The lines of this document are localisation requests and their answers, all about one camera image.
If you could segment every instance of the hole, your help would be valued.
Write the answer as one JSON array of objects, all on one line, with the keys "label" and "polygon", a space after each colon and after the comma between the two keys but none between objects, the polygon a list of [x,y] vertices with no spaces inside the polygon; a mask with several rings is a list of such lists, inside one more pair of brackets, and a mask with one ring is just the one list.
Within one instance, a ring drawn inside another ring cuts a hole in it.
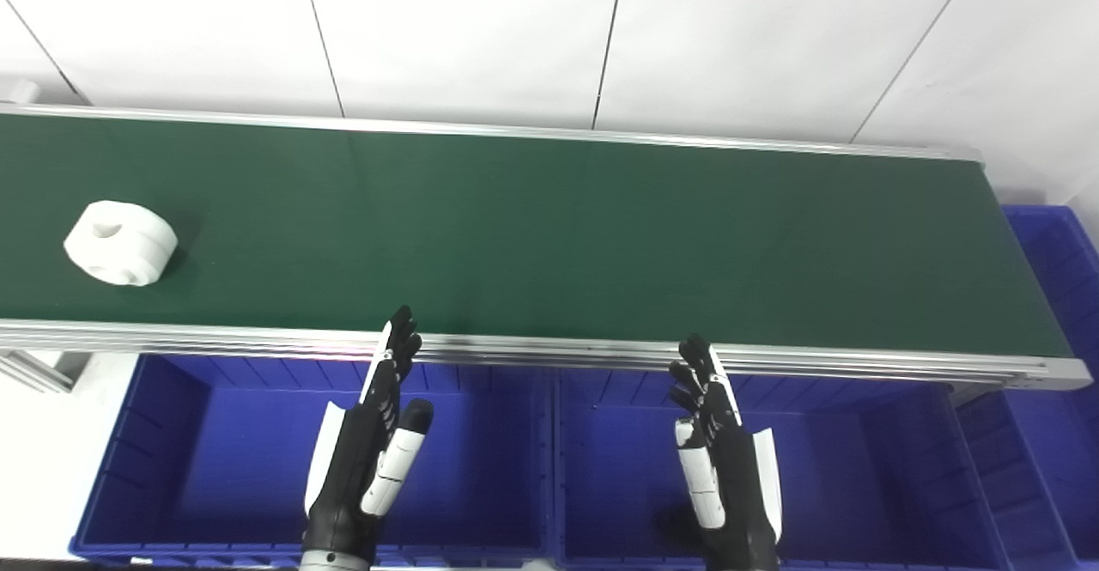
[{"label": "hole", "polygon": [[96,238],[110,238],[114,234],[119,234],[122,229],[119,223],[93,223],[91,224],[91,234]]}]

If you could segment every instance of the white wall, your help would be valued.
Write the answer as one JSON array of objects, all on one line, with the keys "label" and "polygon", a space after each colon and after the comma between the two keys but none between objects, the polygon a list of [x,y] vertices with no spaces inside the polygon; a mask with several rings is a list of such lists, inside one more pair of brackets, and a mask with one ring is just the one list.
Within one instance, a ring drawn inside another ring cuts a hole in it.
[{"label": "white wall", "polygon": [[49,57],[7,0],[0,0],[0,78],[24,78],[38,85],[43,102],[79,104]]},{"label": "white wall", "polygon": [[958,145],[1099,212],[1099,0],[10,2],[47,100]]}]

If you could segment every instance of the blue storage crate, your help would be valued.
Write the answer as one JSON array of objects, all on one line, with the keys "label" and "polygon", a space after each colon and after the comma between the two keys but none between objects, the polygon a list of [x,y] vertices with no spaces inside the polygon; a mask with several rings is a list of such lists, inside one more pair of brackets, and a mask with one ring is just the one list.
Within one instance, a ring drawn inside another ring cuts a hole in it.
[{"label": "blue storage crate", "polygon": [[[74,555],[109,564],[293,567],[324,406],[365,363],[142,357]],[[415,365],[436,418],[386,518],[382,566],[518,567],[546,556],[548,384],[532,368]]]},{"label": "blue storage crate", "polygon": [[[699,569],[656,516],[689,504],[664,372],[565,371],[557,394],[558,563]],[[1006,569],[945,388],[734,376],[746,427],[774,427],[785,569]]]},{"label": "blue storage crate", "polygon": [[[1004,214],[1073,352],[1087,363],[1092,378],[1099,379],[1099,255],[1095,246],[1067,206],[1004,206]],[[989,496],[993,488],[1008,492],[1044,490],[1055,511],[1051,518],[1036,502],[1013,508],[1015,528],[1001,528],[1006,547],[1039,556],[1041,561],[1030,564],[1017,556],[1017,566],[1099,569],[1099,387],[1072,392],[1004,392],[1002,398],[966,406],[964,422],[974,412],[987,413],[983,418],[998,419],[1002,427],[1017,427],[1022,434],[1002,441],[999,452],[1010,449],[1017,460],[1014,468],[1004,464],[1001,472],[1014,478],[986,483]],[[1042,531],[1051,534],[1040,548],[1033,540]],[[1062,551],[1056,555],[1058,539]],[[1058,556],[1061,562],[1055,564]]]}]

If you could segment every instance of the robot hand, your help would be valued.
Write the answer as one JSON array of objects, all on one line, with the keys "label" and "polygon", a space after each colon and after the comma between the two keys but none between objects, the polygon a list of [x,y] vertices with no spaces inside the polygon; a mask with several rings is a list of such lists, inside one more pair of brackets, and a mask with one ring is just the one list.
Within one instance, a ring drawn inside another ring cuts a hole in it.
[{"label": "robot hand", "polygon": [[707,571],[777,571],[781,492],[770,429],[750,435],[729,376],[707,340],[679,344],[668,392],[690,415],[676,419],[679,462],[701,527]]},{"label": "robot hand", "polygon": [[382,328],[358,403],[326,407],[306,485],[301,569],[365,571],[374,563],[381,518],[431,427],[426,400],[412,400],[398,417],[400,383],[420,345],[404,305]]}]

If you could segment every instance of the panel seam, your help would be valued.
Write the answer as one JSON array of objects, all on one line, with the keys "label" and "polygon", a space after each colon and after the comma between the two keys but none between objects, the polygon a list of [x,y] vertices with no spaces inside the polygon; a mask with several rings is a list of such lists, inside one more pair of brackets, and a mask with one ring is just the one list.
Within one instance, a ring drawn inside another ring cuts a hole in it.
[{"label": "panel seam", "polygon": [[340,85],[336,83],[336,74],[332,69],[332,58],[329,56],[329,44],[324,40],[324,30],[321,27],[321,16],[317,13],[317,2],[309,0],[309,8],[313,11],[313,22],[317,23],[317,35],[321,40],[321,51],[324,52],[324,65],[329,67],[329,79],[332,81],[332,90],[336,94],[336,105],[340,109],[340,116],[347,117],[343,109],[343,98],[340,96]]},{"label": "panel seam", "polygon": [[3,1],[8,3],[8,7],[11,9],[11,12],[15,15],[15,19],[18,19],[19,23],[23,25],[23,27],[26,30],[26,33],[31,35],[31,38],[34,41],[34,44],[38,46],[38,49],[42,49],[42,54],[46,56],[46,59],[48,59],[49,64],[52,64],[54,70],[57,71],[57,75],[60,76],[62,80],[65,81],[65,85],[68,86],[68,89],[71,90],[73,93],[76,94],[76,97],[79,97],[80,100],[84,101],[84,104],[91,105],[91,101],[89,101],[88,98],[85,96],[85,93],[82,93],[76,87],[76,83],[74,83],[71,79],[69,79],[69,76],[65,75],[65,70],[62,69],[62,65],[57,64],[57,59],[54,58],[54,56],[49,53],[49,49],[46,49],[46,46],[44,46],[42,40],[38,38],[38,35],[34,33],[34,30],[31,29],[31,24],[26,23],[26,19],[24,19],[22,13],[19,12],[19,9],[15,8],[15,3],[12,2],[11,0],[3,0]]},{"label": "panel seam", "polygon": [[596,128],[596,121],[599,120],[599,104],[603,98],[603,81],[607,79],[607,61],[610,59],[611,55],[611,38],[614,36],[614,19],[618,16],[618,2],[614,0],[614,5],[611,8],[611,23],[610,27],[607,29],[607,46],[603,48],[603,66],[599,70],[599,89],[596,90],[596,109],[591,113],[591,130]]},{"label": "panel seam", "polygon": [[923,31],[923,34],[920,35],[919,41],[917,41],[915,45],[912,46],[912,49],[908,53],[907,58],[904,58],[904,61],[901,63],[900,68],[897,69],[897,72],[893,74],[892,79],[890,79],[889,83],[887,83],[886,89],[881,91],[881,94],[879,94],[878,100],[874,101],[874,104],[870,107],[870,110],[866,113],[866,117],[863,119],[863,122],[861,122],[858,128],[855,128],[855,133],[852,134],[848,144],[854,144],[855,139],[858,139],[858,136],[861,133],[863,133],[863,128],[866,126],[867,122],[869,122],[870,117],[874,116],[874,113],[878,110],[878,107],[885,100],[887,94],[889,94],[889,91],[892,90],[892,87],[897,83],[901,74],[903,74],[904,69],[908,68],[908,64],[912,61],[912,56],[914,56],[915,53],[920,51],[920,47],[923,46],[923,42],[928,40],[928,36],[931,34],[931,31],[934,30],[935,25],[939,23],[939,20],[942,19],[943,13],[946,12],[946,9],[950,8],[951,2],[953,1],[954,0],[946,0],[945,2],[943,2],[943,5],[940,7],[939,12],[935,13],[935,16],[932,18],[931,23],[928,24],[926,30]]}]

